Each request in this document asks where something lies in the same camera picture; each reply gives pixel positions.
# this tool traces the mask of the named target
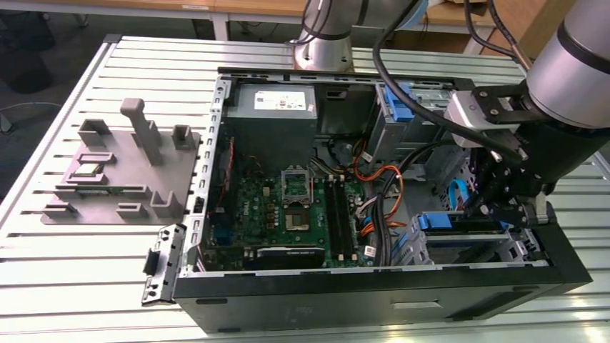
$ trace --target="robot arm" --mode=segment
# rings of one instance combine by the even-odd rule
[[[515,225],[545,224],[545,195],[610,140],[610,2],[579,0],[518,86],[453,95],[446,116],[502,140],[522,154],[510,166],[471,150],[477,190],[466,213]],[[477,144],[455,137],[463,147]]]
[[[394,14],[413,2],[417,6],[405,17],[405,23],[422,13],[429,0],[310,0],[300,37],[290,42],[295,45],[295,67],[319,71],[350,70],[351,28],[385,27]]]

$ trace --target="metal panel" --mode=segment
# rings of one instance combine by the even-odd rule
[[[79,148],[76,130],[84,119],[103,118],[111,128],[127,129],[120,101],[138,96],[148,101],[146,112],[160,130],[188,124],[206,138],[218,67],[288,69],[290,56],[283,45],[246,42],[124,37],[118,49],[103,46],[0,206],[3,342],[207,337],[178,307],[143,309],[139,305],[144,255],[160,226],[46,226],[38,211]],[[395,74],[470,77],[478,85],[522,79],[514,64],[498,57],[387,51],[385,58]],[[355,65],[358,72],[374,72],[370,50],[355,49]],[[550,197],[565,233],[591,272],[591,284],[483,322],[254,332],[207,339],[286,342],[299,333],[303,342],[609,341],[609,326],[598,324],[610,320],[610,182],[601,165],[598,159],[585,163],[561,180]],[[199,161],[195,171],[202,168]]]

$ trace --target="motherboard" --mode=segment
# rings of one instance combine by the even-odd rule
[[[215,245],[204,253],[208,271],[371,264],[358,245],[353,216],[362,203],[361,184],[287,172],[242,178],[234,224],[212,227]]]

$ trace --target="green circuit board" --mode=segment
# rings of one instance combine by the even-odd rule
[[[286,194],[299,195],[307,192],[303,181],[286,183]],[[339,261],[331,256],[330,233],[327,226],[324,179],[312,179],[311,204],[284,206],[282,203],[282,179],[246,177],[238,190],[238,207],[235,224],[231,230],[231,246],[219,251],[219,259],[226,270],[240,268],[239,247],[256,246],[308,246],[323,248],[326,251],[324,266],[362,267],[367,265],[362,249],[358,248],[355,223],[350,222],[353,241],[357,248],[357,260],[351,258]],[[354,200],[362,198],[362,187],[358,182],[345,183],[345,194],[350,200],[350,212],[354,210]]]

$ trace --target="wooden table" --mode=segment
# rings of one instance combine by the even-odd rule
[[[150,16],[163,18],[207,19],[214,23],[215,37],[228,40],[230,21],[262,21],[300,24],[307,0],[0,0],[0,9],[47,11],[74,14],[106,14],[118,16]],[[443,3],[431,7],[429,31],[467,34],[463,7]],[[76,17],[82,26],[82,17]],[[477,32],[487,39],[494,29],[489,13],[473,16]],[[410,30],[422,30],[419,24]],[[466,46],[466,54],[482,50],[474,40]]]

